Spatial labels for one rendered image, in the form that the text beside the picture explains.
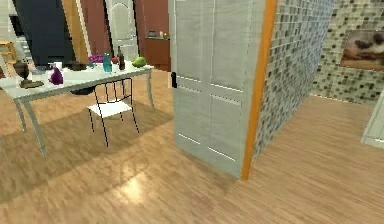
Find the pale grey room door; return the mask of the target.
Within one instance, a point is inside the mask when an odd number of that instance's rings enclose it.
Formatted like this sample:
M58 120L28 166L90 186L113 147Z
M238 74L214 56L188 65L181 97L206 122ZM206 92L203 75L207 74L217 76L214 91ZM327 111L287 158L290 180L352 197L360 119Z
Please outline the pale grey room door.
M169 0L175 144L241 176L266 0Z

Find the red-brown cabinet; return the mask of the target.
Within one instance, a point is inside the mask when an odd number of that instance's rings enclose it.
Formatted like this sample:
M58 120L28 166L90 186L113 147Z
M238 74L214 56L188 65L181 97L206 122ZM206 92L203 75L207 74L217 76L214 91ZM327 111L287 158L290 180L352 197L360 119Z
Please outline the red-brown cabinet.
M147 63L156 66L168 66L170 63L170 41L165 39L145 38L144 57Z

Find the dark brown bottle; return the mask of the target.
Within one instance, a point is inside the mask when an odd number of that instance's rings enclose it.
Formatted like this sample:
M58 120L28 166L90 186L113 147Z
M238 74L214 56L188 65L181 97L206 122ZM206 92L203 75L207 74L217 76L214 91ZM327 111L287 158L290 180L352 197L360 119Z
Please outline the dark brown bottle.
M119 70L125 70L125 58L121 51L121 46L118 46L118 63L119 63Z

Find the white arched room door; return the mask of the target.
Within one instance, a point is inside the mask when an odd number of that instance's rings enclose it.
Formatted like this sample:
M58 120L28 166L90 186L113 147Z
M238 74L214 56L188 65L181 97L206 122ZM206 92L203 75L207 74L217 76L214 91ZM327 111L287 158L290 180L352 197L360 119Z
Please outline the white arched room door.
M138 54L138 39L133 0L105 0L114 54L118 48L126 60L133 61Z

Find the white dining table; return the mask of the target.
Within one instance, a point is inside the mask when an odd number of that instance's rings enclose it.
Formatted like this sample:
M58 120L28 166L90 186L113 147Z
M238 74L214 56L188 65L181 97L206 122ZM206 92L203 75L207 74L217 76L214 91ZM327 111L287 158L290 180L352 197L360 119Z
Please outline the white dining table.
M24 119L21 106L24 106L30 120L32 122L35 134L37 136L40 151L43 156L47 155L45 150L45 143L40 131L39 122L35 116L35 113L31 107L31 102L38 99L44 99L51 96L60 95L70 91L76 91L93 87L101 84L107 84L111 82L119 82L125 79L129 79L135 76L147 75L147 93L151 106L154 106L151 92L151 72L154 69L151 65L145 65L141 68L136 68L130 61L126 61L126 69L120 71L117 69L113 72L104 72L102 65L98 64L93 69L86 69L82 71L64 71L63 83L54 85L48 81L50 74L46 72L42 75L34 75L36 81L42 81L43 85L36 88L24 89L20 87L21 79L16 77L7 77L0 79L0 87L5 93L13 100L19 118L22 123L23 130L26 131L26 123Z

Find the dark brown bowl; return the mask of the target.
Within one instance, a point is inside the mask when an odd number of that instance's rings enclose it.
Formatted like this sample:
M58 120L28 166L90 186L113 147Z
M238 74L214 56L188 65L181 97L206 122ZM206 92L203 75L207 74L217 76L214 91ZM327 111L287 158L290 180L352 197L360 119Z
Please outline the dark brown bowl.
M67 63L67 68L72 71L81 71L87 68L87 65L79 61L70 61Z

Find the purple vase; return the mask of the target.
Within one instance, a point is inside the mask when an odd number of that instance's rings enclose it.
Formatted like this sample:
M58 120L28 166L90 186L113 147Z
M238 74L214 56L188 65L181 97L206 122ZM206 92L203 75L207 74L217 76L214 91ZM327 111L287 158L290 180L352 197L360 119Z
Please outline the purple vase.
M60 85L63 83L63 75L57 67L54 68L53 74L50 76L49 81L54 85Z

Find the dark flat plate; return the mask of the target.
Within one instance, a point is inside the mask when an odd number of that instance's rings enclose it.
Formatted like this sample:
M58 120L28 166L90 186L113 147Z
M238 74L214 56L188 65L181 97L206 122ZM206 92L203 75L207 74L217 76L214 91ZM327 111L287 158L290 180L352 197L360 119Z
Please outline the dark flat plate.
M42 81L32 81L32 80L22 80L20 83L20 87L24 89L36 88L43 85L44 83Z

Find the dark blue fridge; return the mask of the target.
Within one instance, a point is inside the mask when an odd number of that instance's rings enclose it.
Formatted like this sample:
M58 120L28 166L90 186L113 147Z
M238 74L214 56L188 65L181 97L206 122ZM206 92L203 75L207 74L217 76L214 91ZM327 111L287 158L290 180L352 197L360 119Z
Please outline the dark blue fridge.
M47 66L52 62L75 60L62 0L12 0L24 31L33 62Z

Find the dark brown goblet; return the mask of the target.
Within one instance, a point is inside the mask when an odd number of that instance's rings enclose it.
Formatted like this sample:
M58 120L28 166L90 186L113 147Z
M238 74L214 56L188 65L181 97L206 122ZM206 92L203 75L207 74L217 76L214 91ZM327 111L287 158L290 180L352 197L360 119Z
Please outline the dark brown goblet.
M27 63L18 61L13 65L13 67L19 77L23 78L24 80L28 79L29 68Z

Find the framed brown picture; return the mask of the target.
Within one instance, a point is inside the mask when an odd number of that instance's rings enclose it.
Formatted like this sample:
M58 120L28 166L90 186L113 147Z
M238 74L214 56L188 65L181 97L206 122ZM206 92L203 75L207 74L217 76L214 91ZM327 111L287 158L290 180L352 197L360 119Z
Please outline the framed brown picture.
M384 30L352 30L345 42L340 65L384 71Z

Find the pale grey cabinet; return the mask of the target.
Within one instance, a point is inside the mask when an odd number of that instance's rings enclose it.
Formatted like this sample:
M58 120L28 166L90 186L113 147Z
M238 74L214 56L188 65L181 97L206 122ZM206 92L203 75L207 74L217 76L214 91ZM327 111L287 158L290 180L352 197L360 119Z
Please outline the pale grey cabinet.
M384 89L374 107L360 142L384 149Z

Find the yellow wooden chair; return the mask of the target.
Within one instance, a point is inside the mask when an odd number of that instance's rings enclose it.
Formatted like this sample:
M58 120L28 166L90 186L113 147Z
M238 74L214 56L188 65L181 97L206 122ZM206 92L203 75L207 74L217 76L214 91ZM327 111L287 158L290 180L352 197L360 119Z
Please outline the yellow wooden chair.
M0 41L0 55L7 64L16 62L16 50L11 41Z

